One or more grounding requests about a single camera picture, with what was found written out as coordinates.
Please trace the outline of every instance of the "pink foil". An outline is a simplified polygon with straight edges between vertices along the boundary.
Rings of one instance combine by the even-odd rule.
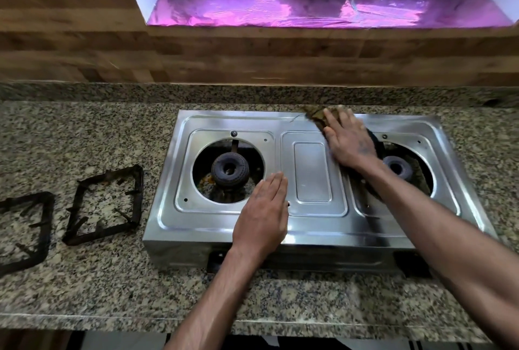
[[[512,21],[491,0],[158,0],[148,25],[477,28]]]

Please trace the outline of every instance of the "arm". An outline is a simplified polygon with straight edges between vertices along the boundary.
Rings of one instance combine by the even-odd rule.
[[[282,173],[257,184],[236,222],[221,268],[164,350],[222,346],[252,276],[287,235],[287,185]]]
[[[339,163],[359,172],[449,291],[494,341],[519,348],[519,256],[458,218],[376,157],[362,121],[325,111],[324,132]]]

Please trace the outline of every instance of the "wooden wall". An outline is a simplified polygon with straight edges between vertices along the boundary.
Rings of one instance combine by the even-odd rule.
[[[519,26],[147,27],[135,0],[0,0],[0,81],[519,86]]]

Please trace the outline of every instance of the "black hole in backsplash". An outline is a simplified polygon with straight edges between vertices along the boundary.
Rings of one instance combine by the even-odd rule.
[[[496,107],[500,105],[503,101],[501,99],[489,99],[483,103],[484,107]]]

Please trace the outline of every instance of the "gas stove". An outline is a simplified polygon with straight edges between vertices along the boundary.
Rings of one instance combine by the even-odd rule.
[[[395,173],[496,237],[437,117],[357,116]],[[143,237],[152,262],[216,270],[255,184],[280,170],[288,234],[264,268],[428,274],[376,192],[340,168],[305,114],[289,112],[179,111]]]

